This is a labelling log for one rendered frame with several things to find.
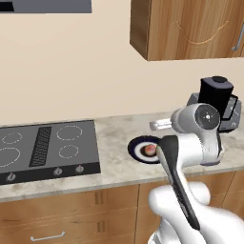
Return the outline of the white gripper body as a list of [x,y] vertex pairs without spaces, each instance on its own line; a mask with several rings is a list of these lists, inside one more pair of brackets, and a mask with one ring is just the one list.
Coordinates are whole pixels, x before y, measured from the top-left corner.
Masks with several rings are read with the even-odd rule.
[[171,127],[172,121],[170,118],[160,119],[150,123],[150,128],[152,131],[166,130],[170,129]]

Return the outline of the peach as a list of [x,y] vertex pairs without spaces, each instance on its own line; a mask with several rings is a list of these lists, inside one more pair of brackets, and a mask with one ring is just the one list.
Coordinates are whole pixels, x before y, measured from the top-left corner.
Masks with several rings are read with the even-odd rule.
[[156,155],[156,146],[154,144],[149,144],[145,147],[145,154],[147,156]]

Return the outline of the dark blue and white plate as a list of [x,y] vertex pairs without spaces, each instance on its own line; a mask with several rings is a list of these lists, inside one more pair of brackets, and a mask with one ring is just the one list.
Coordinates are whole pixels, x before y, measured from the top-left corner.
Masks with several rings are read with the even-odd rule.
[[128,153],[136,161],[145,164],[158,164],[159,160],[157,155],[147,156],[145,154],[145,147],[149,144],[157,146],[159,138],[151,135],[137,136],[128,144]]

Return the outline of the dark grey hob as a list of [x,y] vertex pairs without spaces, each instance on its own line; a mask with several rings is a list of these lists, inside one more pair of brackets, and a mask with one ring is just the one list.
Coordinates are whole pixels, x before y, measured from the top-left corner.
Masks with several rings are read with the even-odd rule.
[[[100,172],[92,120],[0,128],[0,186]],[[10,173],[16,177],[8,182]]]

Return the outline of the grey range hood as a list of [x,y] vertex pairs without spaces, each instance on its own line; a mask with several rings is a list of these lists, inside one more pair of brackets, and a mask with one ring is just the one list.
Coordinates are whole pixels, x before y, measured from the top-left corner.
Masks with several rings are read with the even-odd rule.
[[92,0],[0,0],[0,13],[91,13]]

